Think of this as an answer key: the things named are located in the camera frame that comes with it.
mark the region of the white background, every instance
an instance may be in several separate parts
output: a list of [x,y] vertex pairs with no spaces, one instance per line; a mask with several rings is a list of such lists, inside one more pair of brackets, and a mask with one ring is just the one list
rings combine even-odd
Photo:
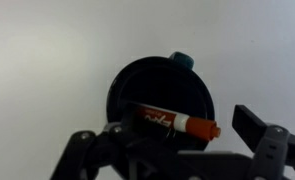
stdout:
[[101,131],[119,70],[174,51],[215,102],[208,150],[251,155],[231,128],[238,103],[295,134],[295,1],[0,0],[0,180],[49,179],[73,132]]

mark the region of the marker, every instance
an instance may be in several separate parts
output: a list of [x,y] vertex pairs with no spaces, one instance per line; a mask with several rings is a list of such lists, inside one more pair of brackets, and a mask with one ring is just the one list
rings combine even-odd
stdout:
[[170,111],[167,109],[137,104],[136,115],[140,118],[173,128],[180,132],[186,132],[205,141],[211,141],[220,136],[220,128],[215,121],[198,117],[190,117],[187,114]]

